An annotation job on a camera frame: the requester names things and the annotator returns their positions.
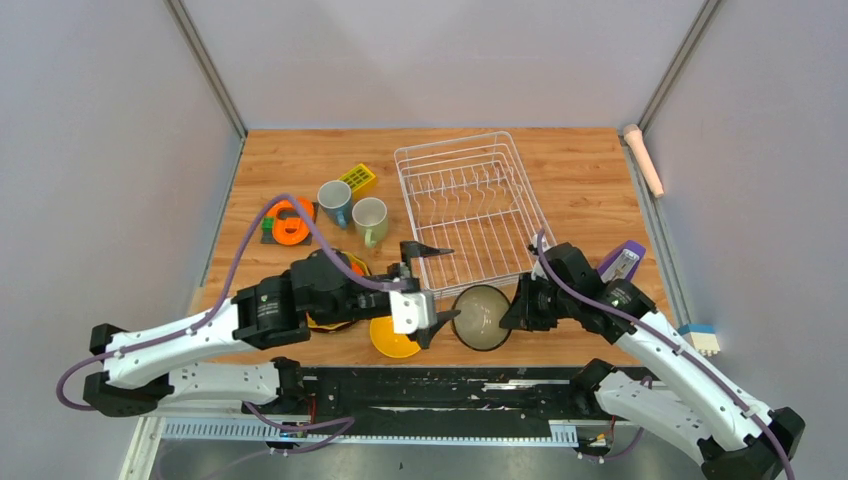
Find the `light green mug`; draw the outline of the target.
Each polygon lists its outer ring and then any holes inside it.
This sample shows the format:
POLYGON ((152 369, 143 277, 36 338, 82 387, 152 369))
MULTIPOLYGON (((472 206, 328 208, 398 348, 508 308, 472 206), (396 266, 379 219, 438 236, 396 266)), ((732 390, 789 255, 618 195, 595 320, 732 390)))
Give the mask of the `light green mug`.
POLYGON ((352 209, 352 219, 356 232, 367 248, 375 248, 388 235, 388 209, 379 198, 366 197, 356 202, 352 209))

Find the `dark blue floral bowl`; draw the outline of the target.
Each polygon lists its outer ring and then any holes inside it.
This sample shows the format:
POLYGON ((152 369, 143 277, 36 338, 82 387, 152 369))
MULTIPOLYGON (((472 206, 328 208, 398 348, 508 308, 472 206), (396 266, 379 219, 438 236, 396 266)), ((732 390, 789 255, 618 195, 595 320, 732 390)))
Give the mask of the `dark blue floral bowl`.
POLYGON ((454 301, 460 313, 451 321, 452 331, 467 348, 488 352, 500 348, 511 330, 500 326, 510 300, 498 288, 475 285, 465 289, 454 301))

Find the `blue dotted mug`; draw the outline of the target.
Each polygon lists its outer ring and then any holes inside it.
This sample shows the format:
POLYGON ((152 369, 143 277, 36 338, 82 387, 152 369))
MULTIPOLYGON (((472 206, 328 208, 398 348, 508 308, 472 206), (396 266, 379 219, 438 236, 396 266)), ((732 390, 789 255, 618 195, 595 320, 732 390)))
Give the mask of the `blue dotted mug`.
POLYGON ((342 180, 324 183, 317 192, 317 201, 330 221, 341 229, 347 229, 352 220, 353 191, 342 180))

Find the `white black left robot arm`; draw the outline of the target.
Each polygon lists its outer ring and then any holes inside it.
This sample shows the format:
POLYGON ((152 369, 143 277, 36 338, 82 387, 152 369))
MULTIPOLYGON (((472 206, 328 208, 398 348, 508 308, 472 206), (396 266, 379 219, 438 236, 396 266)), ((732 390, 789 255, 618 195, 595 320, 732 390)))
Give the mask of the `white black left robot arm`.
POLYGON ((139 332, 93 328, 90 351, 102 363, 85 378, 83 400, 109 417, 138 416, 185 401, 235 401, 293 413, 307 389, 299 362, 283 357, 254 367, 217 357, 306 342, 311 325, 389 317, 395 333, 427 348, 457 311, 439 312, 415 277, 415 258, 443 249, 404 241, 384 275, 357 274, 340 251, 312 252, 283 273, 239 290, 209 310, 139 332))

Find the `yellow ribbed bowl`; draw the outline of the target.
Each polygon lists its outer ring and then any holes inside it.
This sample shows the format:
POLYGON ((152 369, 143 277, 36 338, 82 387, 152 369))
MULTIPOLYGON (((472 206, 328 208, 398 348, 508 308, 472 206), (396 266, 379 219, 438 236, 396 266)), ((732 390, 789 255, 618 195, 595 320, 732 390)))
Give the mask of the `yellow ribbed bowl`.
POLYGON ((380 317, 369 321, 369 338, 374 348, 392 359, 405 359, 416 355, 421 347, 404 334, 394 332, 391 317, 380 317))

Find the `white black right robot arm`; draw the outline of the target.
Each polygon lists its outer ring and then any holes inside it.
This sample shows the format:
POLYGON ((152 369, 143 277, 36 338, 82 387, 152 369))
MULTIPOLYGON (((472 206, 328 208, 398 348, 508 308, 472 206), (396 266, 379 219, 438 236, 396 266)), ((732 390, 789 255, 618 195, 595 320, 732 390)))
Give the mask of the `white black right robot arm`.
POLYGON ((520 276, 501 320, 510 330, 548 331, 573 319, 638 359, 667 388, 662 394, 594 359, 572 380, 571 403, 584 417, 602 411, 629 420, 696 462, 708 479, 792 479, 805 422, 736 385, 626 279, 603 281, 577 247, 537 233, 533 269, 520 276))

